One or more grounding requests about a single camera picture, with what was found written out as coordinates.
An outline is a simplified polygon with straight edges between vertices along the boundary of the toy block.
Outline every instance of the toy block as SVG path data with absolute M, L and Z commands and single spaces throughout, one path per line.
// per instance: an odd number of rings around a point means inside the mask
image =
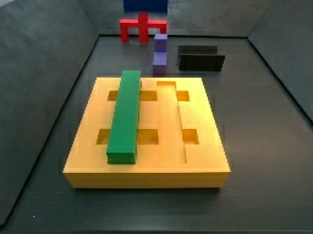
M 167 21 L 161 19 L 149 19 L 148 26 L 160 29 L 160 33 L 165 34 Z
M 165 52 L 167 34 L 155 34 L 153 36 L 153 52 Z
M 155 44 L 165 44 L 167 42 L 167 34 L 155 34 L 153 35 L 153 42 Z
M 218 46 L 177 46 L 177 62 L 181 54 L 218 54 Z
M 165 71 L 165 52 L 155 52 L 152 59 L 152 75 L 164 75 Z
M 165 33 L 165 20 L 148 20 L 148 13 L 139 12 L 137 19 L 121 19 L 120 20 L 120 41 L 127 42 L 129 40 L 128 27 L 137 27 L 139 42 L 149 42 L 149 28 L 155 27 L 160 29 L 161 33 Z
M 220 71 L 224 55 L 218 55 L 216 46 L 179 46 L 179 70 Z
M 179 70 L 220 71 L 224 55 L 184 55 L 179 57 Z
M 165 44 L 155 44 L 153 52 L 164 53 L 165 52 Z
M 97 78 L 64 165 L 76 188 L 222 187 L 230 174 L 200 78 L 141 78 L 135 165 L 106 162 L 120 78 Z
M 167 13 L 168 0 L 123 0 L 124 12 Z
M 106 143 L 106 162 L 133 164 L 139 117 L 140 71 L 124 70 Z

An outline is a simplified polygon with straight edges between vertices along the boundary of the gray wall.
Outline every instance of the gray wall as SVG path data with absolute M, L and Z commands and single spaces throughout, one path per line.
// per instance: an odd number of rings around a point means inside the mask
M 0 6 L 13 2 L 14 0 L 0 0 Z
M 279 0 L 248 40 L 313 120 L 313 1 Z
M 0 225 L 96 39 L 76 0 L 0 7 Z
M 168 34 L 183 36 L 247 37 L 267 7 L 276 0 L 169 0 Z M 100 34 L 117 35 L 123 13 L 121 0 L 78 0 Z

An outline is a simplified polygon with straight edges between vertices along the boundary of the red block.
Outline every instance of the red block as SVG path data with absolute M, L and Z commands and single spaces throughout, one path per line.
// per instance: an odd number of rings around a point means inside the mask
M 149 42 L 149 28 L 159 28 L 160 33 L 165 34 L 165 20 L 149 20 L 147 12 L 137 13 L 137 19 L 121 19 L 120 20 L 120 41 L 127 42 L 129 40 L 128 27 L 137 27 L 139 42 Z

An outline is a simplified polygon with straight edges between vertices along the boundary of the yellow block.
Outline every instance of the yellow block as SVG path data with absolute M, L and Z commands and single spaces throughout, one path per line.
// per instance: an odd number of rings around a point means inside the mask
M 136 162 L 106 163 L 119 84 L 94 81 L 64 165 L 72 187 L 222 187 L 230 167 L 200 78 L 141 78 Z

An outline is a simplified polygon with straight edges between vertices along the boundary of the green block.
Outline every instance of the green block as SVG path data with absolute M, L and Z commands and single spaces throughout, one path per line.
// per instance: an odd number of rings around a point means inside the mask
M 106 162 L 133 165 L 140 103 L 140 71 L 124 70 L 106 143 Z

